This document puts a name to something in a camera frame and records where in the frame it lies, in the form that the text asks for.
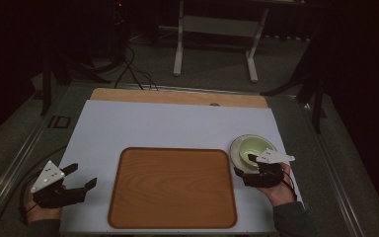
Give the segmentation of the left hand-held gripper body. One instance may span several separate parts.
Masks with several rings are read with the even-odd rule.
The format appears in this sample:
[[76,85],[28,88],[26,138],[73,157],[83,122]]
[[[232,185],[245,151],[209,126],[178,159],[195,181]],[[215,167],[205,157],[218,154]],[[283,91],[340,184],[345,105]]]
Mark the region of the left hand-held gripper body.
[[60,208],[76,204],[85,200],[84,188],[67,190],[63,187],[63,168],[57,167],[48,161],[31,187],[34,201],[42,208]]

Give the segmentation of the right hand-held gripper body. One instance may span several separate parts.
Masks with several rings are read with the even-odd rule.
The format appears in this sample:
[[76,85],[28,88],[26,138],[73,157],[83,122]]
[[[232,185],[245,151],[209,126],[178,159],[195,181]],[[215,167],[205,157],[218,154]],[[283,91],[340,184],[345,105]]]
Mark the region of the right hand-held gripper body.
[[267,149],[257,158],[259,172],[245,174],[244,184],[255,188],[272,188],[283,181],[281,163],[294,161],[295,157]]

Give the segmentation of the light green bowl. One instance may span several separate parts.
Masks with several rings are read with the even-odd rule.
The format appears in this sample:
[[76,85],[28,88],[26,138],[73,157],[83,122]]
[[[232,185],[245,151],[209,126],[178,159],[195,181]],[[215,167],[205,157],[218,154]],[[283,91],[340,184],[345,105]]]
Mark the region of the light green bowl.
[[251,161],[249,154],[259,156],[267,149],[275,150],[275,147],[265,138],[256,135],[244,137],[239,146],[239,156],[242,161],[250,168],[257,168],[258,164]]

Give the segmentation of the pale green bowl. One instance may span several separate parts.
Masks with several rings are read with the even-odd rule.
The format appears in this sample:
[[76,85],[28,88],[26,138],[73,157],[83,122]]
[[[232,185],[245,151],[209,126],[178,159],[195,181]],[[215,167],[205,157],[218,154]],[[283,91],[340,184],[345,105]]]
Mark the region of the pale green bowl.
[[231,157],[233,165],[239,168],[240,170],[242,170],[244,173],[257,174],[259,172],[259,166],[257,168],[250,168],[242,161],[242,159],[239,156],[240,143],[242,139],[248,135],[253,135],[253,134],[242,135],[236,138],[232,142],[231,147],[230,147],[230,157]]

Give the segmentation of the person's left hand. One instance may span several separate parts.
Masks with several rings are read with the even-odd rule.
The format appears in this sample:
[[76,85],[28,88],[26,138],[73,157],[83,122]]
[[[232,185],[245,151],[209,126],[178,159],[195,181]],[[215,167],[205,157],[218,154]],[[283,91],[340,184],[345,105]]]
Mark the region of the person's left hand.
[[25,205],[26,218],[28,223],[41,220],[60,220],[63,208],[42,208],[35,201],[32,194],[29,194]]

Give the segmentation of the person's right hand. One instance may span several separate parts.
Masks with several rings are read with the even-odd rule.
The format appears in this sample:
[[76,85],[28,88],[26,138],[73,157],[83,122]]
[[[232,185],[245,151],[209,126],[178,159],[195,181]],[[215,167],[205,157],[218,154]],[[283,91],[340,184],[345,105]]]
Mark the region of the person's right hand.
[[281,163],[281,169],[283,171],[283,181],[272,188],[259,188],[269,200],[272,206],[279,206],[287,203],[297,201],[292,181],[290,179],[291,168],[285,163]]

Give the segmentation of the wooden tray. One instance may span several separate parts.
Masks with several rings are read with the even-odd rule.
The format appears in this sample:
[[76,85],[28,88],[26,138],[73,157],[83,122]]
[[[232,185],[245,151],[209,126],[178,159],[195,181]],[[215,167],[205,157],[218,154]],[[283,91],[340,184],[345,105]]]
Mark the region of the wooden tray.
[[219,149],[128,147],[108,223],[115,229],[227,229],[237,222],[230,161]]

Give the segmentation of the white table mat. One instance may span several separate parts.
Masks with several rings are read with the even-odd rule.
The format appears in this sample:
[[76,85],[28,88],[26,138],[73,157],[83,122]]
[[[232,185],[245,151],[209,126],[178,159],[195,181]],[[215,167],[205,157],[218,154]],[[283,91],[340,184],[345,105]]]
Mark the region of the white table mat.
[[210,148],[229,151],[244,134],[264,137],[280,152],[284,145],[270,109],[151,103],[86,102],[60,165],[79,170],[65,179],[97,185],[86,200],[63,209],[64,234],[265,234],[274,231],[272,208],[259,191],[233,178],[238,221],[224,229],[113,229],[108,223],[114,176],[127,147]]

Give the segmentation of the black tripod stand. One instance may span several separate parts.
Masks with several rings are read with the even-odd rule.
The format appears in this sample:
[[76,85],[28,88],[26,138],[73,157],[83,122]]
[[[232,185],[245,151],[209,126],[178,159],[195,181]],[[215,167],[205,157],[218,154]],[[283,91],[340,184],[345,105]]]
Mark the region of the black tripod stand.
[[52,41],[49,34],[44,34],[40,43],[41,65],[42,65],[42,89],[38,90],[35,97],[42,100],[41,112],[42,116],[46,115],[50,109],[52,102],[51,79],[55,79],[62,85],[68,85],[72,79],[68,72],[68,68],[81,73],[85,77],[97,83],[107,84],[105,80],[96,73],[82,66],[79,62],[75,62],[66,54],[62,53]]
[[325,45],[329,42],[331,41],[325,34],[316,34],[303,53],[290,80],[275,89],[262,92],[263,96],[272,97],[301,85],[296,99],[300,104],[306,105],[311,98],[314,98],[312,124],[317,133],[321,132],[320,117],[324,94],[324,80],[320,70],[322,69],[323,58],[327,55]]

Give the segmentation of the wooden table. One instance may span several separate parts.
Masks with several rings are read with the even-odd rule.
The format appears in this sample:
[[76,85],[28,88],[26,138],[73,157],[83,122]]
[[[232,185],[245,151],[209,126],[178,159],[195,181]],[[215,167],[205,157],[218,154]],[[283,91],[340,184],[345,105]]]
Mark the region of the wooden table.
[[177,105],[218,105],[222,107],[238,108],[267,108],[268,104],[262,96],[97,88],[93,91],[91,100],[116,101],[135,103],[161,103]]

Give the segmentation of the white metal stand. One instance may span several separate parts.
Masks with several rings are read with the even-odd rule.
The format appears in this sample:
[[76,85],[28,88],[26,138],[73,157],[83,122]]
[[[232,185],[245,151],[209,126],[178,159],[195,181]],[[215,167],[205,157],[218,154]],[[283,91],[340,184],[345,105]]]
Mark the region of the white metal stand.
[[251,38],[253,40],[251,48],[245,52],[245,57],[250,80],[252,83],[257,83],[259,81],[259,76],[257,73],[254,57],[265,27],[265,21],[268,12],[269,7],[264,8],[263,12],[261,13],[261,18],[257,22],[192,16],[185,14],[185,0],[180,0],[178,17],[178,44],[175,55],[173,75],[180,76],[182,74],[184,33],[190,32],[213,34],[221,36]]

